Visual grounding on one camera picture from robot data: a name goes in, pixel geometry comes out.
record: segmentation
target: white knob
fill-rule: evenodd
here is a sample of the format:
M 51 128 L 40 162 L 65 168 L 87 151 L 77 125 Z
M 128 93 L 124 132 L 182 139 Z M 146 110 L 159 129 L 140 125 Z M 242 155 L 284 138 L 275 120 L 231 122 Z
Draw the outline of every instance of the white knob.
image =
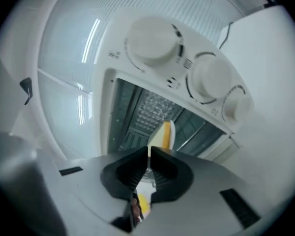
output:
M 246 116 L 253 108 L 253 103 L 250 97 L 242 92 L 232 92 L 225 102 L 225 114 L 236 121 L 245 120 Z
M 221 98 L 232 86 L 232 68 L 214 55 L 204 55 L 192 67 L 192 83 L 203 96 Z
M 170 22 L 158 17 L 145 17 L 131 25 L 128 42 L 137 59 L 156 66 L 174 55 L 178 37 Z

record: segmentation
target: white control panel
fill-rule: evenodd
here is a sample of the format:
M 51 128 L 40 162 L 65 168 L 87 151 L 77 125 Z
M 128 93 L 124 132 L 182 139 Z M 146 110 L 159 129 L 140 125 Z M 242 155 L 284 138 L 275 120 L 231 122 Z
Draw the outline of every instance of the white control panel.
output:
M 227 133 L 253 108 L 235 67 L 208 39 L 186 25 L 136 8 L 119 8 L 108 24 L 96 68 L 96 97 L 113 97 L 122 78 L 193 111 Z M 94 105 L 98 117 L 110 105 Z

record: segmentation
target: yellow and white object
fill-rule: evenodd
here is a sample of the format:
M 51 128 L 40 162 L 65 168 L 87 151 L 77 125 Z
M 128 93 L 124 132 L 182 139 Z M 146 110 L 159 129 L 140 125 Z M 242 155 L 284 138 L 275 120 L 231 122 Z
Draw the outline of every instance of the yellow and white object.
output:
M 151 157 L 151 146 L 173 149 L 175 135 L 176 129 L 174 122 L 172 120 L 164 121 L 159 128 L 155 129 L 148 140 L 148 156 Z

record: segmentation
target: translucent ribbed panel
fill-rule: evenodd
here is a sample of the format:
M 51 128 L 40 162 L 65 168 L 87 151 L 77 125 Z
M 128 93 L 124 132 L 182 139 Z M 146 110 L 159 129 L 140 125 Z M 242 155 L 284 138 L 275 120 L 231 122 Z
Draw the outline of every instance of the translucent ribbed panel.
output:
M 228 0 L 59 0 L 43 35 L 39 67 L 92 91 L 98 44 L 118 7 L 138 7 L 175 18 L 213 43 L 220 30 L 242 17 Z
M 50 130 L 68 159 L 98 156 L 94 147 L 92 95 L 38 73 L 43 110 Z

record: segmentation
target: wire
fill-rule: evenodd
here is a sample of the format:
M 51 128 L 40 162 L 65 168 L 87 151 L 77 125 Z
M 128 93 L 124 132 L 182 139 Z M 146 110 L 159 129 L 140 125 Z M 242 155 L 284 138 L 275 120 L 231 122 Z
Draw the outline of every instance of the wire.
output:
M 221 46 L 220 46 L 219 49 L 221 49 L 222 46 L 224 45 L 224 43 L 226 42 L 226 40 L 227 40 L 227 38 L 228 38 L 228 35 L 230 34 L 230 28 L 231 28 L 232 23 L 234 23 L 234 22 L 230 22 L 230 23 L 228 24 L 228 29 L 227 29 L 226 37 L 225 37 L 225 39 L 224 39 L 224 41 L 223 41 L 223 43 L 221 44 Z

